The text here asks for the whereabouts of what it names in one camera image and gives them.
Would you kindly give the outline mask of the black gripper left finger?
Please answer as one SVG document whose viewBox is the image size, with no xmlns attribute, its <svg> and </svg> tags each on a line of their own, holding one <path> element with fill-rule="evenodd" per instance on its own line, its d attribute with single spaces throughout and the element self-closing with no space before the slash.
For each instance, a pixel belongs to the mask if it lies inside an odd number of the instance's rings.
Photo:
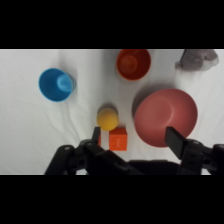
<svg viewBox="0 0 224 224">
<path fill-rule="evenodd" d="M 85 170 L 89 175 L 141 175 L 110 150 L 100 145 L 101 130 L 95 127 L 91 139 L 82 140 L 77 147 L 60 146 L 54 154 L 46 175 L 76 175 Z"/>
</svg>

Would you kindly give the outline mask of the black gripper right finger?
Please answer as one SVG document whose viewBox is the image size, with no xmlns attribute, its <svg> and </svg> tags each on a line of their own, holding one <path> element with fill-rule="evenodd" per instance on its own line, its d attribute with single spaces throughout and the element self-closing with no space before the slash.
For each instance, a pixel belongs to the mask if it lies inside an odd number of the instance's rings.
<svg viewBox="0 0 224 224">
<path fill-rule="evenodd" d="M 183 137 L 173 127 L 167 127 L 165 143 L 181 161 L 178 175 L 200 175 L 206 169 L 211 175 L 224 175 L 224 144 L 212 148 Z"/>
</svg>

